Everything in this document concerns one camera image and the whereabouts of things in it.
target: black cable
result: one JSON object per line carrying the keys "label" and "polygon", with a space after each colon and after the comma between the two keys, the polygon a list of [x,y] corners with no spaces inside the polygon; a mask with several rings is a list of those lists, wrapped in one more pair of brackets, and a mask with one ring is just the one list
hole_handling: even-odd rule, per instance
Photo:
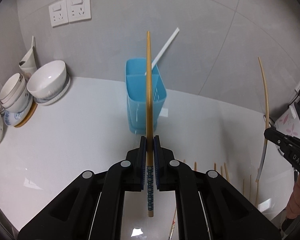
{"label": "black cable", "polygon": [[297,98],[298,98],[298,96],[300,96],[300,90],[299,90],[299,92],[298,92],[298,94],[297,94],[297,96],[291,101],[291,103],[290,104],[288,104],[288,108],[289,108],[289,106],[291,105],[291,104],[293,104],[293,102],[294,101],[296,101],[297,100]]}

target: bowl rim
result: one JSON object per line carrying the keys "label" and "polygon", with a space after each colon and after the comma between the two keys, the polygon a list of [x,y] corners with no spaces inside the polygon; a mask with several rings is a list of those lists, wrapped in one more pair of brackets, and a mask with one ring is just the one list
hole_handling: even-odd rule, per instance
{"label": "bowl rim", "polygon": [[3,87],[2,87],[2,89],[1,89],[1,91],[0,91],[0,95],[1,95],[1,93],[2,93],[2,91],[3,91],[3,89],[5,88],[5,86],[7,85],[7,83],[8,83],[8,81],[11,79],[11,78],[13,78],[15,75],[18,75],[19,74],[19,77],[18,77],[18,79],[17,79],[17,81],[16,81],[16,83],[13,85],[13,87],[12,87],[12,89],[7,93],[7,95],[5,96],[5,97],[3,97],[3,98],[1,98],[0,97],[0,101],[1,100],[4,100],[5,98],[7,98],[7,96],[12,92],[12,90],[15,88],[15,86],[18,84],[18,81],[19,81],[19,79],[21,79],[22,80],[22,78],[21,78],[21,73],[15,73],[15,74],[13,74],[11,77],[9,77],[8,78],[8,80],[5,82],[5,84],[3,85]]}
{"label": "bowl rim", "polygon": [[34,74],[30,77],[28,83],[27,83],[27,89],[28,91],[32,94],[32,93],[37,93],[39,92],[40,90],[43,90],[45,88],[47,88],[51,83],[47,84],[45,87],[43,88],[40,88],[39,90],[30,90],[28,85],[31,84],[31,79],[34,80],[34,78],[36,78],[43,70],[40,70],[40,69],[44,69],[43,67],[47,66],[47,65],[51,65],[53,62],[62,62],[62,65],[64,65],[64,68],[63,70],[58,74],[58,76],[52,80],[52,82],[54,82],[65,70],[66,70],[66,63],[63,61],[63,60],[53,60],[51,62],[48,62],[47,64],[44,64],[42,67],[40,67],[36,72],[34,72]]}
{"label": "bowl rim", "polygon": [[2,105],[2,107],[4,108],[4,109],[7,109],[7,108],[10,108],[18,99],[19,99],[19,97],[22,95],[22,93],[23,93],[23,91],[25,90],[25,88],[27,87],[27,80],[25,79],[25,87],[21,90],[21,92],[19,93],[19,95],[15,98],[15,100],[10,104],[10,105],[8,105],[8,106],[3,106],[3,105],[5,105],[5,104],[7,104],[7,102],[11,99],[11,98],[9,98],[9,100],[7,101],[7,102],[5,102],[4,104],[1,104]]}
{"label": "bowl rim", "polygon": [[22,96],[22,94],[24,93],[25,90],[28,91],[28,90],[27,90],[27,86],[22,90],[21,94],[18,96],[18,98],[16,99],[16,101],[14,101],[13,104],[12,104],[11,106],[5,108],[8,112],[10,112],[10,113],[19,113],[19,112],[22,112],[22,111],[24,110],[24,109],[23,109],[23,110],[21,110],[21,111],[19,111],[19,112],[12,112],[11,110],[9,111],[9,108],[12,107],[12,106],[19,100],[19,98]]}

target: gray wall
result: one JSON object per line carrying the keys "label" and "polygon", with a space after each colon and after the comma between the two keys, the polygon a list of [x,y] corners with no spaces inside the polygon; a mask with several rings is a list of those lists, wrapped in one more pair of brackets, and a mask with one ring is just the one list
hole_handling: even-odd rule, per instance
{"label": "gray wall", "polygon": [[39,65],[54,59],[72,75],[124,81],[125,61],[152,55],[176,27],[159,62],[166,88],[264,112],[261,57],[273,115],[300,80],[300,5],[296,0],[91,0],[92,19],[51,27],[56,0],[17,0],[28,49],[36,37]]}
{"label": "gray wall", "polygon": [[20,71],[18,63],[25,53],[17,0],[2,0],[0,3],[0,91],[8,78]]}

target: human hand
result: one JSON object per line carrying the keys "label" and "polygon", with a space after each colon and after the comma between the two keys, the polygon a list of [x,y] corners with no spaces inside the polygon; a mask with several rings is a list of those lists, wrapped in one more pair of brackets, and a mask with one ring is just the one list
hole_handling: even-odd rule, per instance
{"label": "human hand", "polygon": [[298,215],[300,215],[300,174],[298,175],[297,182],[293,187],[293,192],[288,201],[286,211],[287,218],[289,219],[295,219]]}

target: light switch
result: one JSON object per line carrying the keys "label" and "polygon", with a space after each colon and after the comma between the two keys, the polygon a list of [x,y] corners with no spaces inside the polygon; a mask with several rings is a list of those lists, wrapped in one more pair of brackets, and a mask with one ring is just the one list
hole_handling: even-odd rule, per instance
{"label": "light switch", "polygon": [[91,19],[90,0],[66,0],[69,22]]}
{"label": "light switch", "polygon": [[71,4],[72,5],[83,4],[83,0],[72,0]]}
{"label": "light switch", "polygon": [[52,27],[68,23],[66,0],[49,5],[49,14]]}
{"label": "light switch", "polygon": [[56,12],[56,11],[60,11],[61,10],[61,4],[57,4],[54,7],[52,7],[52,11]]}

